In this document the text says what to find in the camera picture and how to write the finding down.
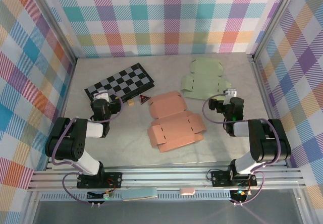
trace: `small wooden block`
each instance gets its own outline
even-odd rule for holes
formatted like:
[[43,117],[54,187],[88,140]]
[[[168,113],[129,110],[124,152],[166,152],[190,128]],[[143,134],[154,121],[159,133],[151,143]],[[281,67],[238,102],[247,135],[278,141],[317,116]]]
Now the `small wooden block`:
[[135,104],[135,102],[133,101],[133,99],[129,99],[128,100],[128,105],[129,106],[132,106],[132,105],[134,105]]

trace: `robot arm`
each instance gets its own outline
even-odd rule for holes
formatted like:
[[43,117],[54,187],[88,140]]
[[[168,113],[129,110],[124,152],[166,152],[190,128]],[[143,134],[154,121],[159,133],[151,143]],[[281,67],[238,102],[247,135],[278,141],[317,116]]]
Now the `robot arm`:
[[[237,91],[228,89],[226,99],[218,101],[211,99],[208,104],[211,110],[217,110],[225,117],[225,121],[232,122],[225,125],[226,132],[232,137],[249,137],[250,151],[239,159],[231,162],[229,168],[231,180],[241,179],[243,176],[250,177],[251,170],[255,167],[273,161],[278,153],[277,142],[269,125],[261,120],[243,120],[243,99],[236,97]],[[281,154],[278,161],[287,160],[291,156],[291,148],[283,125],[278,119],[269,119],[276,130]]]
[[[94,113],[92,117],[95,121],[108,120],[112,114],[116,114],[120,111],[120,107],[121,105],[118,100],[109,103],[108,94],[101,94],[91,103],[91,108]],[[45,146],[45,153],[47,156],[52,155],[58,139],[69,122],[69,118],[58,118],[56,120]],[[85,139],[87,137],[106,137],[109,130],[109,122],[96,123],[91,122],[88,119],[77,119],[63,138],[56,152],[55,159],[70,162],[74,166],[77,166],[78,169],[82,170],[83,175],[97,175],[102,163],[92,158],[85,151]]]

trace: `flattened cardboard box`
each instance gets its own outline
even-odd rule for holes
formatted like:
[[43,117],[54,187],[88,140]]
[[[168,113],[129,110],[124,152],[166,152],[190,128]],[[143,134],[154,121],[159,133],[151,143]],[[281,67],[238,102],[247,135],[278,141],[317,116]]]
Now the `flattened cardboard box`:
[[204,57],[197,57],[190,65],[190,71],[197,74],[209,74],[222,76],[223,66],[220,60]]
[[205,124],[199,114],[185,111],[185,100],[177,91],[152,97],[150,113],[158,118],[151,123],[148,135],[152,147],[166,152],[190,143],[203,140]]
[[[181,81],[181,90],[184,91],[186,98],[207,100],[228,88],[231,88],[231,84],[224,78],[206,74],[186,75]],[[215,99],[224,100],[225,96],[217,96]]]

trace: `pink cardboard box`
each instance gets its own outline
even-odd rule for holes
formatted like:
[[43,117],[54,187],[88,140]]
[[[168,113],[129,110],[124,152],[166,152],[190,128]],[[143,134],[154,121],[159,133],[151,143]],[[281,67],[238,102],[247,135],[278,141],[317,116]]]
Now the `pink cardboard box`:
[[152,97],[150,114],[157,120],[151,123],[148,135],[152,147],[158,147],[160,152],[166,152],[187,144],[200,141],[206,127],[202,117],[187,108],[185,100],[177,91]]

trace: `small pink object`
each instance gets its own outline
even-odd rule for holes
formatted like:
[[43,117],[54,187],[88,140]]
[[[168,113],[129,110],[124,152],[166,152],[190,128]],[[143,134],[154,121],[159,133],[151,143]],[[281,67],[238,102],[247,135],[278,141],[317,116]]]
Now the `small pink object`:
[[180,195],[194,195],[195,189],[194,188],[181,188]]

